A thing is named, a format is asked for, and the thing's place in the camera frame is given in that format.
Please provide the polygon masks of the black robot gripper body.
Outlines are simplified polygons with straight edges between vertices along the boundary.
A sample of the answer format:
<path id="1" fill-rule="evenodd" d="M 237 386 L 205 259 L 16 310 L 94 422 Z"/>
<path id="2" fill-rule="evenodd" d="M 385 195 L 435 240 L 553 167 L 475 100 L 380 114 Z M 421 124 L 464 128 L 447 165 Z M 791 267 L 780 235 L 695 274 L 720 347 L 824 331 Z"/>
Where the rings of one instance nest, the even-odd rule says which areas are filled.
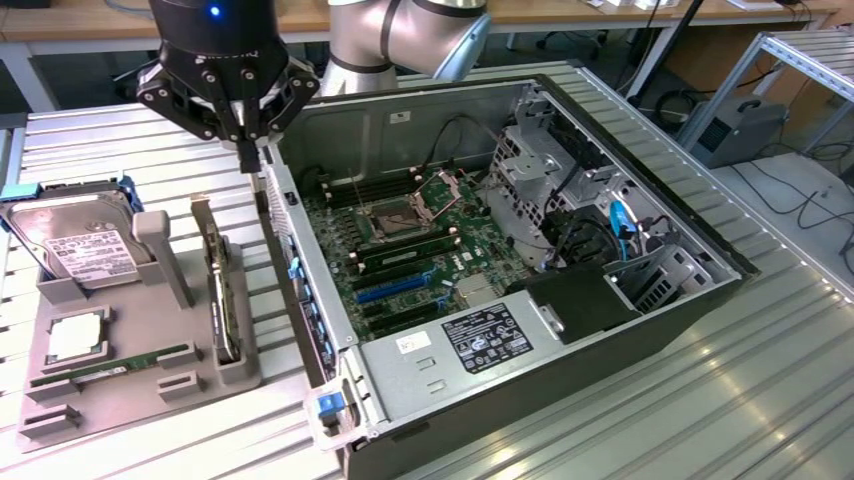
<path id="1" fill-rule="evenodd" d="M 158 62 L 201 103 L 213 97 L 202 84 L 205 71 L 217 75 L 224 97 L 246 137 L 246 80 L 262 96 L 286 67 L 272 1 L 152 1 L 160 34 Z"/>

